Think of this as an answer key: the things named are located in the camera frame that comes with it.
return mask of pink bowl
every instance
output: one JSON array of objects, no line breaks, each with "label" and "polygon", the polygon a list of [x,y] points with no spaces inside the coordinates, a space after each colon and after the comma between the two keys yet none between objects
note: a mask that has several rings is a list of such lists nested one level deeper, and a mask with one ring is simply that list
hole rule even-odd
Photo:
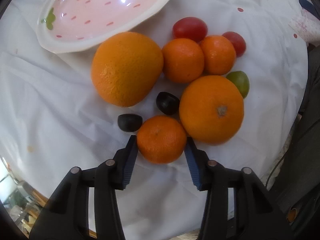
[{"label": "pink bowl", "polygon": [[150,18],[169,0],[47,0],[37,37],[53,53],[86,50]]}]

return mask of red dot pattern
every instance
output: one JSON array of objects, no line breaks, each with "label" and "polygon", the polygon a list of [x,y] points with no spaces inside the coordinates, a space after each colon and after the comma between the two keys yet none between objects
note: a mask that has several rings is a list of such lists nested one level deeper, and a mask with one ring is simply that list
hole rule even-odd
[{"label": "red dot pattern", "polygon": [[[109,1],[109,2],[106,2],[105,3],[105,5],[108,5],[108,4],[111,4],[111,1]],[[134,6],[134,8],[136,8],[136,7],[139,7],[141,4],[139,3],[139,4],[136,4],[135,6]],[[240,11],[240,12],[243,12],[243,9],[242,8],[238,8],[238,10]],[[71,18],[71,20],[75,20],[77,17],[76,16],[73,16],[72,18]],[[91,22],[91,20],[87,20],[86,22],[84,22],[84,24],[89,24]],[[113,25],[114,24],[114,22],[109,22],[106,26],[110,26],[110,25]],[[62,38],[62,36],[61,35],[56,35],[56,37],[57,38]],[[80,38],[77,38],[78,40],[83,40],[84,39],[84,37],[80,37]]]}]

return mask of red cherry tomato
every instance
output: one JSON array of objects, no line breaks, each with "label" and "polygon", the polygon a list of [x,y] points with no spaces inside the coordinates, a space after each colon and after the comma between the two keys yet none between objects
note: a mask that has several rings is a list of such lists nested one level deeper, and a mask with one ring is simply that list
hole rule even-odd
[{"label": "red cherry tomato", "polygon": [[203,20],[196,17],[187,17],[177,21],[172,29],[175,39],[187,38],[200,42],[208,33],[208,27]]},{"label": "red cherry tomato", "polygon": [[247,45],[240,34],[235,32],[226,32],[222,36],[231,41],[233,47],[235,47],[237,57],[241,57],[244,54],[247,49]]}]

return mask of white tablecloth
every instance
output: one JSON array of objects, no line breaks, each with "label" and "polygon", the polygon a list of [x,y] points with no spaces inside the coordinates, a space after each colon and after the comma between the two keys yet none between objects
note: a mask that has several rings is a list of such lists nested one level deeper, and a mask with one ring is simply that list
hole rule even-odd
[{"label": "white tablecloth", "polygon": [[[161,77],[138,105],[107,104],[90,79],[95,49],[54,55],[38,44],[44,1],[13,0],[0,21],[0,154],[49,197],[71,167],[96,167],[125,146],[130,134],[119,130],[119,114],[144,120],[160,114],[156,95],[180,96],[184,86]],[[195,16],[208,24],[209,34],[235,31],[245,38],[247,52],[233,68],[250,79],[242,127],[224,145],[197,143],[228,168],[250,166],[261,177],[285,142],[308,72],[306,43],[288,26],[299,15],[298,0],[171,0],[135,28],[163,46],[177,20]],[[205,197],[193,186],[184,155],[169,165],[152,165],[139,155],[130,185],[117,192],[127,239],[166,239],[198,228]],[[91,228],[93,217],[91,202]]]}]

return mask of green leaf design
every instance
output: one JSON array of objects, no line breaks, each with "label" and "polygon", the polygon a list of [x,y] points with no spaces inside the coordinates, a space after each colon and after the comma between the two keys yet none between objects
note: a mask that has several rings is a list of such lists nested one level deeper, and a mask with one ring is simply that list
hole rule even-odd
[{"label": "green leaf design", "polygon": [[45,20],[46,23],[53,23],[56,20],[56,16],[52,13],[49,14]]},{"label": "green leaf design", "polygon": [[46,23],[48,30],[53,30],[53,22],[56,20],[56,16],[53,14],[54,8],[52,7],[48,13],[48,16],[45,19],[41,20],[41,23]]},{"label": "green leaf design", "polygon": [[53,25],[52,23],[47,23],[47,28],[52,31],[53,30]]}]

